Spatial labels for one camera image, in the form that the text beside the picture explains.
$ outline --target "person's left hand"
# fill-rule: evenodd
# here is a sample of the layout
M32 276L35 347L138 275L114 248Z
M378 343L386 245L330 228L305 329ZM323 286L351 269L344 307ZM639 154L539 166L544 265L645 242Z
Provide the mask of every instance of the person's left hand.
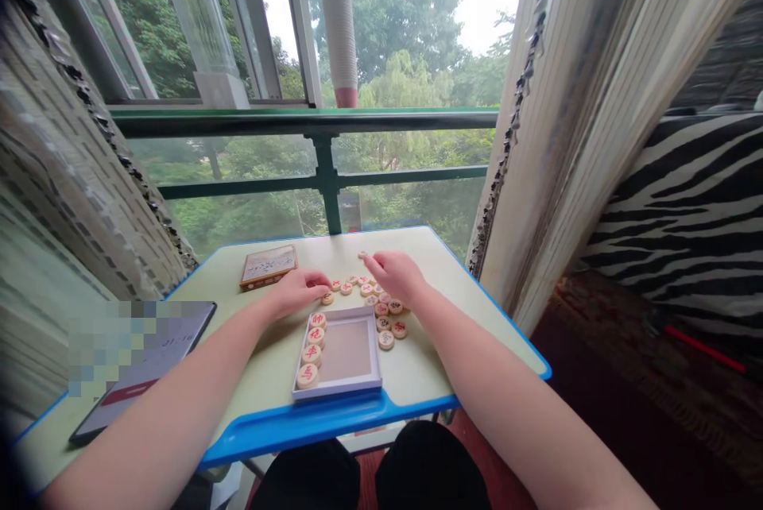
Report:
M281 278L257 304L267 306L271 321L299 311L331 291L331 282L320 270L297 268Z

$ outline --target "blue table edge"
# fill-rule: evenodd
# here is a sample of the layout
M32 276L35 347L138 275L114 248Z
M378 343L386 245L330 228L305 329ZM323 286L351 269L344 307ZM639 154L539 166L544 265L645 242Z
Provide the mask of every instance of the blue table edge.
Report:
M511 318L501 309L501 307L495 302L493 297L487 292L487 290L469 273L467 267L459 260L452 250L445 244L442 238L435 232L431 226L409 226L407 228L393 228L389 230L410 230L412 228L429 228L429 230L435 235L440 243L445 246L445 249L453 256L459 265L466 270L467 275L474 281L482 293L487 296L490 302L502 313L512 327L517 330L517 333L525 340L527 345L535 353L536 356L543 362L545 371L540 374L540 378L544 381L548 380L552 376L551 366L546 361L535 346L529 339L517 328ZM360 232L352 232L350 234L368 234L372 232L381 232L383 230L364 230ZM282 240L260 240L252 242L239 242L236 244L227 244L217 248L209 257L202 262L198 268L188 274L184 280L182 280L173 289L165 299L172 296L185 282L187 282L196 272L198 272L203 265L205 265L214 256L218 250L227 248L232 245L245 245L245 244L261 244L270 241L288 241L288 240L302 240L309 238L321 238L320 236L309 236L299 238L283 238ZM41 420L43 420L50 411L67 397L68 392L64 393L59 399L53 403L42 416L30 424L16 439L14 445L18 444ZM355 409L353 407L358 404L362 405L362 408ZM246 458L252 458L259 456L260 454L269 454L272 452L278 452L311 442L317 442L325 439L333 439L339 435L345 435L347 433L362 431L372 427L378 427L387 423L397 422L403 419L410 419L413 417L427 415L429 413L443 411L446 409L457 408L460 406L459 400L455 395L449 395L440 397L439 399L424 401L422 403L415 403L400 407L396 405L387 395L384 389L361 391L345 393L338 396L321 397L319 399L304 401L298 404L290 404L285 407L278 407L273 409L267 409L265 411L259 411L250 413L249 415L241 415L232 420L226 427L225 431L220 437L212 444L207 453L199 463L199 470L212 468L228 464L231 462L240 461ZM280 419L284 415L290 418L300 419L300 424L294 425L295 428L289 433L288 429L284 432L284 429L270 428L273 421ZM241 445L256 445L251 448L242 449Z

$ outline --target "black pants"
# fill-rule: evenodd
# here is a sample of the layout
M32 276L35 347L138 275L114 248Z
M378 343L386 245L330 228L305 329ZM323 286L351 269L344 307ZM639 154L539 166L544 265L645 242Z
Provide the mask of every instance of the black pants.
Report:
M279 454L251 510L355 510L359 497L360 465L332 439ZM490 508L485 481L467 449L429 421L409 423L397 436L376 472L376 497L381 510Z

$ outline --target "white box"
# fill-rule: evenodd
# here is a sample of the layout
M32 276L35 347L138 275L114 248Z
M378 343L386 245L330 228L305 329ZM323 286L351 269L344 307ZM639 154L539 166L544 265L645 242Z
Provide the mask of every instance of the white box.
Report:
M379 365L374 308L353 307L347 310L321 311L320 313L326 315L327 328L324 339L326 345L321 352L322 363L318 368L318 385L308 389L300 389L296 386L296 376L302 366L302 350L308 346L310 325L306 319L302 347L296 359L292 398L294 400L310 399L360 389L381 389L382 368ZM348 376L338 376L342 371L348 373Z

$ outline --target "green foliage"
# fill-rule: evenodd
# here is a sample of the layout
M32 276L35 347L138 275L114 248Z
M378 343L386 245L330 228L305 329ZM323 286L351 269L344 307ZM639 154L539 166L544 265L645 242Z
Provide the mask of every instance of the green foliage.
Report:
M219 1L238 70L249 86L230 2ZM116 2L160 96L198 97L195 66L171 0ZM361 107L500 102L513 16L499 14L496 42L486 55L474 56L458 42L458 4L459 0L353 0ZM310 7L325 64L320 0L310 0ZM273 51L283 96L303 99L299 64L277 37ZM327 73L323 68L323 104L334 107ZM344 134L334 139L332 150L341 172L382 172L486 164L493 139L494 129ZM164 139L130 145L158 184L269 179L311 175L316 169L312 143L301 136ZM481 179L469 179L368 186L349 192L358 196L364 230L429 224L463 259L481 190ZM202 258L223 244L327 233L323 200L313 190L176 200L170 205ZM345 212L343 219L356 218Z
M461 24L455 20L459 0L352 0L358 77L363 83L384 71L389 56L406 49L423 59L429 71L444 71L464 54L458 42ZM326 25L321 0L310 0L317 21L316 44L328 63Z

